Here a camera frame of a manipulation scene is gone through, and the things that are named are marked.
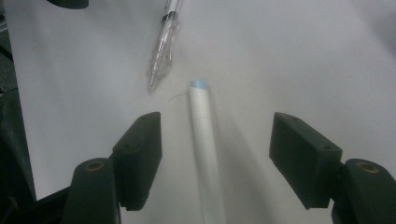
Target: white table surface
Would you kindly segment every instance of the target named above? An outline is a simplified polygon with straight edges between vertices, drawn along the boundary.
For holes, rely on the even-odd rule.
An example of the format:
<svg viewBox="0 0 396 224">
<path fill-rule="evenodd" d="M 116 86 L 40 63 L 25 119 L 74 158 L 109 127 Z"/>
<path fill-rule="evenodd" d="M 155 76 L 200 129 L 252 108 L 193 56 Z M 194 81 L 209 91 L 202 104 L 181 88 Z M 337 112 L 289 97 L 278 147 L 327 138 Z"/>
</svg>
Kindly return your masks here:
<svg viewBox="0 0 396 224">
<path fill-rule="evenodd" d="M 123 223 L 203 223 L 189 83 L 211 86 L 229 224 L 332 223 L 304 210 L 268 158 L 274 112 L 303 119 L 396 176 L 393 1 L 185 0 L 171 73 L 148 94 L 164 0 L 91 0 L 67 10 L 6 0 L 35 190 L 70 184 L 108 157 L 141 115 L 160 111 L 163 160 L 145 208 Z"/>
</svg>

